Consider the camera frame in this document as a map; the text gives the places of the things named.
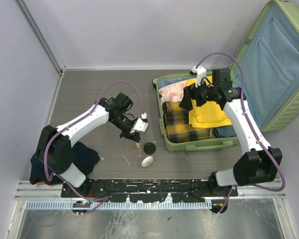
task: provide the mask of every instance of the folded clothes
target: folded clothes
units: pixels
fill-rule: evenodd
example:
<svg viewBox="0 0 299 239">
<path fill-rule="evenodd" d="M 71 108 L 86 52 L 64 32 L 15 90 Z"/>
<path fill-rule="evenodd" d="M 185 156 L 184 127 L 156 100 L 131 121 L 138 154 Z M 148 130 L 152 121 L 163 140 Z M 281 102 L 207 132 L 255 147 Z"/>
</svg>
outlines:
<svg viewBox="0 0 299 239">
<path fill-rule="evenodd" d="M 168 86 L 164 86 L 158 90 L 161 95 L 160 101 L 164 103 L 165 101 L 170 102 L 181 102 L 184 96 L 184 87 L 186 86 L 186 81 L 180 81 L 173 83 Z"/>
<path fill-rule="evenodd" d="M 76 142 L 71 150 L 73 164 L 77 166 L 77 168 L 84 173 L 84 175 L 91 173 L 93 171 L 94 165 L 100 161 L 98 153 L 95 150 L 88 148 L 81 142 Z M 35 155 L 33 155 L 31 158 L 31 165 L 32 168 L 29 178 L 31 184 L 36 184 L 38 182 L 44 182 L 47 185 L 62 183 L 62 180 L 58 177 L 53 177 L 51 182 L 46 179 L 44 165 Z"/>
<path fill-rule="evenodd" d="M 232 125 L 217 127 L 212 131 L 216 138 L 236 137 L 236 132 Z"/>
<path fill-rule="evenodd" d="M 196 79 L 188 80 L 189 86 L 196 82 Z M 214 128 L 231 125 L 230 120 L 215 102 L 207 102 L 197 107 L 196 101 L 192 100 L 193 109 L 189 112 L 189 124 L 196 128 Z"/>
<path fill-rule="evenodd" d="M 179 81 L 189 80 L 189 79 L 193 79 L 193 78 L 194 77 L 191 76 L 189 73 L 187 74 L 187 76 L 182 76 L 182 77 L 163 78 L 163 79 L 161 79 L 157 82 L 157 88 L 160 89 L 164 86 L 168 86 L 170 84 L 174 84 L 174 83 L 179 82 Z"/>
<path fill-rule="evenodd" d="M 215 138 L 213 129 L 194 128 L 188 124 L 188 111 L 179 107 L 179 103 L 165 102 L 162 105 L 166 137 L 170 142 L 182 143 Z"/>
</svg>

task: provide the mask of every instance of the gray floor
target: gray floor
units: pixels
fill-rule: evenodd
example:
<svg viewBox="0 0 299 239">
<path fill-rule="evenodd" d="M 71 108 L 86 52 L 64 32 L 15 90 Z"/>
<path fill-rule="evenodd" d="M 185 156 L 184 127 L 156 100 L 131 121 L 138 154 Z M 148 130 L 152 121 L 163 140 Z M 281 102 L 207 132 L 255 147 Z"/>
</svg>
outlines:
<svg viewBox="0 0 299 239">
<path fill-rule="evenodd" d="M 281 239 L 272 199 L 229 201 L 220 217 L 209 210 L 26 210 L 19 239 Z"/>
<path fill-rule="evenodd" d="M 102 90 L 112 82 L 124 80 L 139 90 L 149 118 L 149 127 L 141 135 L 142 144 L 154 142 L 154 162 L 141 167 L 145 153 L 133 141 L 120 139 L 118 130 L 111 123 L 102 125 L 82 138 L 82 142 L 95 149 L 102 160 L 95 166 L 91 178 L 207 178 L 211 172 L 232 167 L 241 156 L 240 146 L 202 152 L 169 152 L 160 136 L 158 103 L 151 80 L 154 77 L 184 71 L 177 70 L 111 70 L 67 71 L 61 83 L 51 119 L 52 126 L 70 121 L 86 111 Z M 115 97 L 119 92 L 134 102 L 131 112 L 140 116 L 141 107 L 136 93 L 127 85 L 110 88 L 105 97 Z"/>
</svg>

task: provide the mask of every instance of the metal frame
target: metal frame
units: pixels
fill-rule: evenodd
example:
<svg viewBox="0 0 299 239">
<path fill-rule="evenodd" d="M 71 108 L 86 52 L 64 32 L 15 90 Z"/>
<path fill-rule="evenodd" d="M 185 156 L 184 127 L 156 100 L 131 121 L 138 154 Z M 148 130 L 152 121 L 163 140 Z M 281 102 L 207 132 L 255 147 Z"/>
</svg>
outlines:
<svg viewBox="0 0 299 239">
<path fill-rule="evenodd" d="M 42 31 L 40 30 L 40 28 L 42 28 L 42 26 L 40 28 L 38 27 L 37 22 L 34 20 L 32 14 L 29 11 L 29 8 L 28 8 L 27 4 L 24 2 L 24 0 L 15 0 L 15 2 L 19 6 L 19 9 L 23 13 L 26 21 L 29 23 L 29 26 L 33 30 L 34 34 L 36 35 L 36 37 L 39 40 L 40 44 L 42 45 L 44 51 L 50 58 L 52 64 L 54 65 L 55 69 L 57 70 L 57 72 L 59 72 L 60 74 L 62 72 L 64 72 L 66 70 L 66 67 L 63 63 L 63 60 L 59 56 L 59 53 L 57 52 L 56 47 L 53 48 L 54 53 L 51 50 L 50 46 L 55 46 L 54 43 L 52 42 L 52 39 L 50 39 L 49 41 L 46 40 L 47 35 L 49 35 L 48 32 L 45 31 L 45 36 L 42 34 Z"/>
<path fill-rule="evenodd" d="M 60 89 L 60 86 L 61 86 L 62 79 L 64 77 L 64 73 L 65 73 L 64 71 L 62 73 L 60 73 L 59 78 L 58 78 L 58 82 L 55 85 L 53 96 L 52 96 L 52 99 L 51 99 L 51 102 L 50 102 L 50 108 L 49 108 L 49 111 L 48 111 L 48 115 L 46 116 L 46 119 L 44 121 L 44 126 L 48 125 L 51 121 L 52 114 L 53 114 L 53 109 L 54 109 L 54 106 L 55 106 L 55 103 L 56 103 L 56 99 L 58 97 L 58 93 L 59 93 L 59 89 Z"/>
<path fill-rule="evenodd" d="M 267 183 L 268 187 L 279 187 L 280 179 Z M 7 232 L 7 239 L 16 239 L 21 226 L 24 210 L 37 209 L 65 209 L 71 208 L 71 201 L 80 200 L 80 198 L 61 198 L 62 184 L 48 186 L 46 184 L 31 185 L 29 181 L 20 181 L 19 187 L 15 195 L 15 211 Z M 263 199 L 271 198 L 277 211 L 277 215 L 284 233 L 285 238 L 295 239 L 295 232 L 291 225 L 287 209 L 285 206 L 286 195 L 284 192 L 271 192 L 255 186 L 237 187 L 238 196 L 232 197 L 231 200 L 237 199 Z M 178 204 L 173 205 L 169 197 L 166 198 L 164 209 L 208 209 L 211 200 L 224 200 L 224 197 L 205 197 L 206 204 Z M 106 203 L 100 207 L 100 210 L 108 209 L 162 209 L 159 204 L 143 204 L 130 203 L 127 199 L 126 203 Z"/>
</svg>

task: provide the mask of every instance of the white oval object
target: white oval object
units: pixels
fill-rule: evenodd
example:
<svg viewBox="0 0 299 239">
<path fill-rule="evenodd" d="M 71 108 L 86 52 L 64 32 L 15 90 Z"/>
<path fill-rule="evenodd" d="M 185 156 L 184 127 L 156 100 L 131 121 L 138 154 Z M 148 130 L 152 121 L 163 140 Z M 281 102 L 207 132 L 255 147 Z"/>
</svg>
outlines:
<svg viewBox="0 0 299 239">
<path fill-rule="evenodd" d="M 152 156 L 148 156 L 146 157 L 143 161 L 142 161 L 142 167 L 148 167 L 151 165 L 151 163 L 153 163 L 153 157 Z"/>
</svg>

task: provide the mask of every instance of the dark navy cloth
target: dark navy cloth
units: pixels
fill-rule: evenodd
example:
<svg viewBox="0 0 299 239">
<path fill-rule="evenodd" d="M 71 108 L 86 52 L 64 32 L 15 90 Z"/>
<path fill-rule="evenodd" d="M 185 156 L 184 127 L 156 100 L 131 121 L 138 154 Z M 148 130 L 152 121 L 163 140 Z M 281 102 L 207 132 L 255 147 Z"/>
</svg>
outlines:
<svg viewBox="0 0 299 239">
<path fill-rule="evenodd" d="M 216 138 L 227 138 L 237 136 L 232 125 L 217 127 L 213 130 L 212 133 Z"/>
<path fill-rule="evenodd" d="M 91 173 L 93 171 L 94 165 L 100 161 L 98 153 L 95 150 L 88 148 L 81 142 L 77 142 L 75 145 L 73 145 L 72 155 L 72 162 L 85 175 Z M 51 182 L 46 179 L 44 165 L 35 155 L 33 155 L 31 158 L 31 165 L 31 175 L 29 178 L 31 184 L 36 184 L 38 182 L 44 182 L 48 185 L 62 183 L 62 180 L 58 177 L 53 177 Z"/>
</svg>

